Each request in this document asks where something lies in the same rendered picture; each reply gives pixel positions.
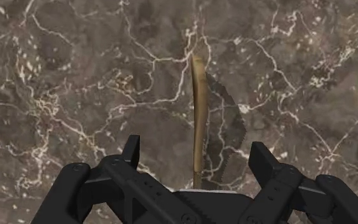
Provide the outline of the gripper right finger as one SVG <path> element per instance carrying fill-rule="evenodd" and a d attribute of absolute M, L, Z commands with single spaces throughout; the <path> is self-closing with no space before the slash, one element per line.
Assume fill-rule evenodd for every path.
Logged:
<path fill-rule="evenodd" d="M 304 212 L 312 224 L 358 224 L 358 196 L 340 178 L 319 174 L 310 179 L 257 141 L 248 165 L 261 190 L 238 224 L 285 224 L 293 210 Z"/>

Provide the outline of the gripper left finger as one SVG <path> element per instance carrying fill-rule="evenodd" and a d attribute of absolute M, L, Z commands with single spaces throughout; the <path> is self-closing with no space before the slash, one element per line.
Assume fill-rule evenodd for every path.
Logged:
<path fill-rule="evenodd" d="M 147 173 L 139 173 L 140 137 L 97 167 L 65 165 L 31 224 L 83 224 L 93 205 L 106 203 L 123 224 L 198 224 L 197 213 Z"/>

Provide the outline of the tan curved wooden utensil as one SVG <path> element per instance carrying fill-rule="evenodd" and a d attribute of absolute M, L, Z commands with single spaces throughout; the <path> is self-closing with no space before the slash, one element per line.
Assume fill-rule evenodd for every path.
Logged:
<path fill-rule="evenodd" d="M 208 84 L 205 66 L 200 56 L 191 56 L 193 82 L 194 142 L 193 142 L 193 188 L 202 187 L 203 139 L 208 117 Z"/>

